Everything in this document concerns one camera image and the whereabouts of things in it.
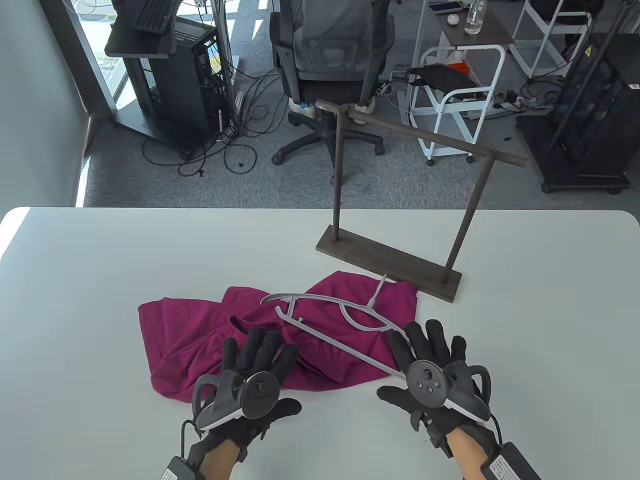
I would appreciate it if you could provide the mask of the person's right hand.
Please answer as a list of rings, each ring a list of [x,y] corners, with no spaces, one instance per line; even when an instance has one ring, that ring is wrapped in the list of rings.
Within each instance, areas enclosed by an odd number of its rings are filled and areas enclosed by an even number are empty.
[[[429,361],[442,370],[455,361],[466,360],[466,339],[455,335],[448,345],[444,329],[437,319],[430,319],[422,327],[410,322],[404,329],[406,336],[393,330],[387,335],[387,343],[397,366],[406,373],[415,361]],[[435,448],[452,451],[453,442],[446,439],[455,429],[461,428],[476,441],[489,456],[498,451],[494,433],[481,423],[475,422],[457,410],[448,407],[427,407],[420,403],[408,389],[385,385],[376,391],[382,402],[402,409],[410,416],[410,425],[418,432],[419,424],[427,428],[430,441]]]

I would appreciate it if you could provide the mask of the person's left hand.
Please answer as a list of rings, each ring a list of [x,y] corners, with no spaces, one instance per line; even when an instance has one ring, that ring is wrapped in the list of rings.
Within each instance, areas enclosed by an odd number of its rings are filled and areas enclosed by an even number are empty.
[[[202,375],[194,387],[198,448],[210,452],[230,441],[245,451],[274,422],[297,416],[301,403],[281,397],[281,387],[297,358],[298,349],[276,331],[254,327],[243,346],[227,338],[222,344],[221,372]]]

